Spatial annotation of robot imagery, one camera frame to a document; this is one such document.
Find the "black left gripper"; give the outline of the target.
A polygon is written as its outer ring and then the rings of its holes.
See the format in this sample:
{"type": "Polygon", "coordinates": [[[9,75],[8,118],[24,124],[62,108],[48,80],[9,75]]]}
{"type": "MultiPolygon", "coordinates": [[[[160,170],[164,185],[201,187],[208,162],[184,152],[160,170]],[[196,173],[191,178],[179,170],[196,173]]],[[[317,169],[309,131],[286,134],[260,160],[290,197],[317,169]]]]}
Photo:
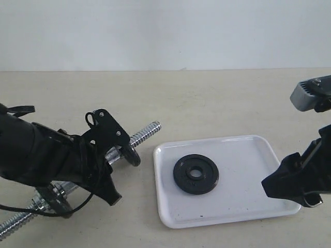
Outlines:
{"type": "Polygon", "coordinates": [[[122,196],[96,145],[82,136],[68,135],[34,122],[36,150],[32,156],[32,185],[46,187],[51,181],[71,181],[114,206],[122,196]]]}

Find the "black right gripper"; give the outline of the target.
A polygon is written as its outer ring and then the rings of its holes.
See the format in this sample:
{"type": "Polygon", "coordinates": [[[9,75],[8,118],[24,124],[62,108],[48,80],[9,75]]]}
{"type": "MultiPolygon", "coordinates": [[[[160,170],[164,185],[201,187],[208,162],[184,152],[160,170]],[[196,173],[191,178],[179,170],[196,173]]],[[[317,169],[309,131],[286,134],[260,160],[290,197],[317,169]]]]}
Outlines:
{"type": "Polygon", "coordinates": [[[323,203],[321,194],[330,193],[330,125],[319,129],[302,156],[286,156],[278,169],[262,180],[269,198],[286,199],[306,208],[323,203]]]}

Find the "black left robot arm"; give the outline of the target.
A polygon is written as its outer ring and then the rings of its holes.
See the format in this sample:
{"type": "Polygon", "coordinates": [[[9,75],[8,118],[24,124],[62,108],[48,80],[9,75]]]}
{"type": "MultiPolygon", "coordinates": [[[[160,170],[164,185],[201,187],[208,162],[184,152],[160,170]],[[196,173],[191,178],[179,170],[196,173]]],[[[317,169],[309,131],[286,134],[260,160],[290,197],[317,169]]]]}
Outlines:
{"type": "Polygon", "coordinates": [[[115,205],[121,195],[104,158],[98,137],[70,135],[21,117],[33,106],[1,105],[1,177],[33,187],[70,181],[115,205]]]}

